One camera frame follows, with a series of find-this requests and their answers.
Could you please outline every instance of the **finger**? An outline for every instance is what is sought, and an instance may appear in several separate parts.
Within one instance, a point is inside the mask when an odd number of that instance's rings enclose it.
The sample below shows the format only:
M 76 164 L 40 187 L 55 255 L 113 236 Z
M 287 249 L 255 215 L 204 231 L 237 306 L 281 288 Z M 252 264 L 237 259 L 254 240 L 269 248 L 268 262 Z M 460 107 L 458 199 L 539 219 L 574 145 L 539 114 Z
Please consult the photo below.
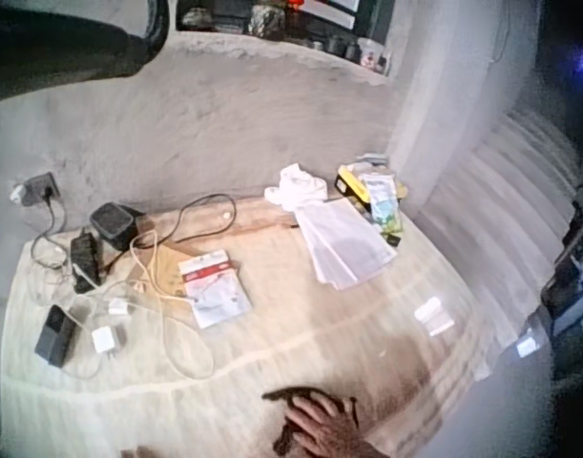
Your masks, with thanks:
M 310 436 L 296 432 L 293 434 L 293 439 L 295 439 L 295 441 L 306 450 L 314 453 L 317 456 L 323 456 L 323 451 L 319 446 L 317 446 L 317 443 L 314 442 L 314 439 L 312 439 Z
M 310 434 L 311 436 L 314 436 L 321 427 L 319 423 L 315 422 L 313 419 L 303 414 L 300 410 L 297 410 L 296 408 L 288 409 L 285 412 L 284 416 L 291 420 L 293 423 L 295 423 L 298 427 L 303 429 L 305 432 Z
M 350 398 L 344 398 L 342 399 L 342 402 L 344 404 L 344 412 L 352 415 L 355 411 L 355 404 L 350 400 Z
M 327 399 L 321 393 L 312 391 L 312 393 L 310 393 L 310 397 L 314 399 L 317 403 L 319 403 L 319 405 L 323 406 L 325 412 L 327 412 L 330 416 L 336 417 L 338 416 L 338 414 L 340 414 L 338 407 L 335 404 L 333 404 L 333 402 L 330 399 Z
M 327 415 L 321 410 L 319 406 L 304 398 L 293 398 L 293 405 L 306 412 L 313 420 L 319 423 L 327 421 Z

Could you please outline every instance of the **black power adapter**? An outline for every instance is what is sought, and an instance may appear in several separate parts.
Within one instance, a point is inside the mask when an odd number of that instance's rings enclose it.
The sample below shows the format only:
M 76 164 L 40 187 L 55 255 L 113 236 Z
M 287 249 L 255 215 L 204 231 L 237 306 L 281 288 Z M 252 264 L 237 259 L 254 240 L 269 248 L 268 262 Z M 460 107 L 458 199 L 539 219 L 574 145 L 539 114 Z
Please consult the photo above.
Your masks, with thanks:
M 96 240 L 94 236 L 91 233 L 86 232 L 85 229 L 81 231 L 79 237 L 71 240 L 71 265 L 73 266 L 75 293 L 84 294 L 94 289 L 89 281 L 75 271 L 75 265 L 79 267 L 81 273 L 88 276 L 93 283 L 100 284 Z

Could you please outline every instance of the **black cable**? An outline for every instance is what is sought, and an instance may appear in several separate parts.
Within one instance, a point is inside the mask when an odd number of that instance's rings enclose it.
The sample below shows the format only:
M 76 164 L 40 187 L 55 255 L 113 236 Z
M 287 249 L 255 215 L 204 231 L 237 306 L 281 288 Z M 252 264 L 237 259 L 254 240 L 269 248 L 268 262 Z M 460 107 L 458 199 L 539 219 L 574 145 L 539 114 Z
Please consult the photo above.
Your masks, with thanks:
M 225 231 L 229 230 L 230 227 L 232 227 L 234 225 L 234 222 L 236 222 L 236 216 L 238 215 L 238 208 L 236 206 L 236 201 L 234 200 L 234 198 L 232 198 L 231 196 L 227 195 L 227 194 L 221 194 L 221 193 L 217 193 L 217 194 L 209 194 L 208 196 L 203 196 L 201 198 L 197 198 L 196 200 L 192 200 L 191 202 L 189 202 L 186 205 L 183 205 L 181 207 L 181 209 L 178 211 L 178 215 L 177 215 L 177 222 L 175 223 L 175 227 L 173 227 L 173 229 L 166 234 L 166 236 L 164 236 L 163 238 L 159 239 L 157 241 L 157 245 L 161 245 L 164 241 L 170 239 L 175 232 L 177 231 L 178 227 L 180 226 L 180 223 L 182 221 L 183 218 L 183 214 L 185 213 L 185 211 L 191 207 L 195 207 L 196 205 L 199 205 L 201 203 L 207 203 L 210 200 L 212 200 L 213 198 L 225 198 L 227 201 L 229 201 L 232 204 L 232 216 L 230 217 L 229 222 L 225 225 L 225 227 L 218 229 L 217 231 L 212 231 L 212 232 L 206 232 L 204 234 L 194 234 L 193 236 L 188 236 L 188 237 L 184 237 L 182 239 L 178 239 L 175 240 L 176 243 L 182 242 L 182 241 L 187 241 L 187 240 L 193 240 L 193 239 L 200 239 L 202 237 L 211 237 L 211 236 L 216 236 L 218 234 L 222 234 Z M 147 245 L 135 245 L 135 248 L 139 249 L 139 250 L 149 250 L 151 248 L 154 248 L 156 245 L 154 243 L 152 244 L 147 244 Z M 121 259 L 121 257 L 125 254 L 125 252 L 119 253 L 117 256 L 115 256 L 105 267 L 104 267 L 104 272 L 108 275 L 109 272 L 111 271 L 111 269 L 113 268 L 113 266 L 115 265 L 115 263 Z
M 64 267 L 64 264 L 66 264 L 66 262 L 67 262 L 67 260 L 69 258 L 69 251 L 61 243 L 58 243 L 57 241 L 54 241 L 54 240 L 50 239 L 50 232 L 52 231 L 53 227 L 55 226 L 55 214 L 53 213 L 52 202 L 51 202 L 50 198 L 48 196 L 44 196 L 43 199 L 45 200 L 45 203 L 47 205 L 48 210 L 50 211 L 50 217 L 52 219 L 52 223 L 50 224 L 50 227 L 48 227 L 45 231 L 43 231 L 41 234 L 39 234 L 38 236 L 36 236 L 36 239 L 34 239 L 32 241 L 32 245 L 31 245 L 31 259 L 32 259 L 33 262 L 36 262 L 38 265 L 40 265 L 41 267 L 43 267 L 45 269 L 60 270 L 60 269 L 62 269 L 62 267 Z M 66 215 L 66 210 L 64 209 L 64 206 L 62 206 L 62 209 L 63 209 L 63 211 L 64 211 L 64 213 Z M 49 264 L 49 263 L 43 262 L 42 260 L 40 260 L 39 258 L 37 258 L 34 255 L 34 248 L 36 247 L 36 244 L 41 239 L 44 239 L 45 241 L 48 241 L 52 245 L 55 245 L 58 248 L 60 248 L 64 252 L 64 260 L 61 261 L 61 262 L 59 262 L 59 263 L 56 263 L 56 264 Z

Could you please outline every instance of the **hand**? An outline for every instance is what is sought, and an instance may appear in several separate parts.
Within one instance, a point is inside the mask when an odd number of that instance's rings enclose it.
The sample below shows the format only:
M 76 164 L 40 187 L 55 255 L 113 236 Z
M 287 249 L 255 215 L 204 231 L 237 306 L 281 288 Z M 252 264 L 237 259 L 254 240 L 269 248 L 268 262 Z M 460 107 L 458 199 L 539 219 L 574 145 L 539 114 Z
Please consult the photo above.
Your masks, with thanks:
M 370 444 L 361 439 L 352 420 L 353 405 L 343 399 L 344 412 L 319 393 L 312 393 L 314 403 L 304 398 L 293 398 L 295 408 L 286 412 L 286 417 L 303 429 L 293 438 L 305 449 L 317 456 L 327 458 L 381 458 Z

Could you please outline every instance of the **plug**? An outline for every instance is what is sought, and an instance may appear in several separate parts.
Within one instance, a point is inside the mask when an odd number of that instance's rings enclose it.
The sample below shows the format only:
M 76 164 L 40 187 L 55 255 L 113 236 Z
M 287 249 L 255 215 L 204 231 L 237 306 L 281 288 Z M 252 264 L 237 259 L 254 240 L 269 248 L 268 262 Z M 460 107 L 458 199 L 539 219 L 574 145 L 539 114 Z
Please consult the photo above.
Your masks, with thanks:
M 99 327 L 92 331 L 96 353 L 112 353 L 119 348 L 117 333 L 110 326 Z
M 32 177 L 24 182 L 26 194 L 22 197 L 22 205 L 32 207 L 37 203 L 49 204 L 53 198 L 59 198 L 60 193 L 55 185 L 52 173 Z

